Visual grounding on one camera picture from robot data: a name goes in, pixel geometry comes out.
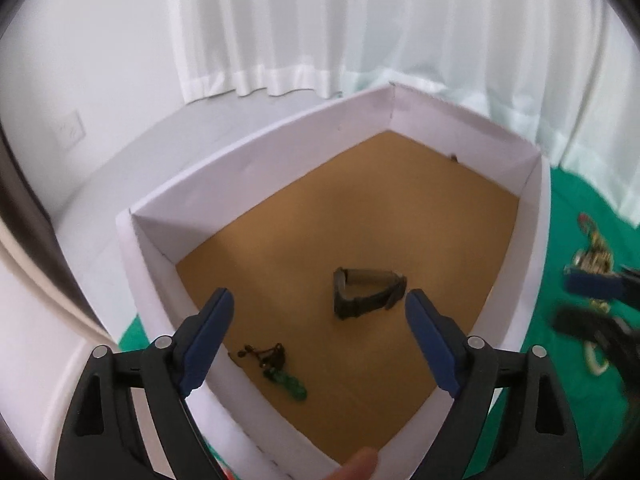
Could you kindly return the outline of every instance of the black strap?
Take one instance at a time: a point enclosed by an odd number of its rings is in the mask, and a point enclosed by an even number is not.
[[[356,284],[376,284],[383,290],[370,296],[345,297],[346,287]],[[340,319],[358,317],[379,308],[387,310],[404,296],[406,277],[390,270],[343,269],[334,271],[334,312]]]

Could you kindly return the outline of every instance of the silver screw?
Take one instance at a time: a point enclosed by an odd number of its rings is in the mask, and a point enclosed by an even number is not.
[[[171,339],[171,336],[169,335],[161,335],[158,339],[156,339],[156,341],[154,342],[154,346],[156,348],[169,348],[169,346],[171,346],[171,343],[174,340]]]
[[[109,348],[105,345],[100,345],[94,348],[94,351],[92,352],[92,356],[94,356],[96,359],[100,359],[101,357],[104,357],[105,355],[107,355],[107,352],[109,351]]]
[[[482,339],[481,337],[478,337],[477,335],[471,336],[469,339],[466,340],[466,342],[468,343],[469,346],[471,346],[471,348],[475,348],[476,350],[479,350],[482,347],[484,347],[484,339]]]
[[[533,352],[533,355],[535,355],[536,357],[546,357],[546,349],[543,346],[540,345],[533,345],[533,347],[531,348],[531,351]]]

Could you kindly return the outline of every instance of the green beaded object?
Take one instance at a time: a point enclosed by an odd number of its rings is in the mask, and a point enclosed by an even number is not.
[[[268,370],[265,370],[263,374],[268,380],[284,386],[294,399],[306,399],[306,388],[304,384],[294,376],[291,376],[282,370],[276,370],[275,368],[269,368]]]

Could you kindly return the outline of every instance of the white wall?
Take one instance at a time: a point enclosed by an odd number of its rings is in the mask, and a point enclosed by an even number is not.
[[[66,409],[94,345],[1,262],[0,296],[0,413],[25,452],[53,478]]]
[[[26,0],[0,39],[0,116],[55,216],[115,153],[183,105],[166,0]],[[78,110],[69,152],[52,126]]]

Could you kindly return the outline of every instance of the gray floor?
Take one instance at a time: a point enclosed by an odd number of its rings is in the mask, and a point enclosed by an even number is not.
[[[116,341],[136,316],[115,217],[181,170],[271,123],[324,102],[313,91],[228,93],[185,106],[107,164],[54,218],[62,251],[87,300]]]

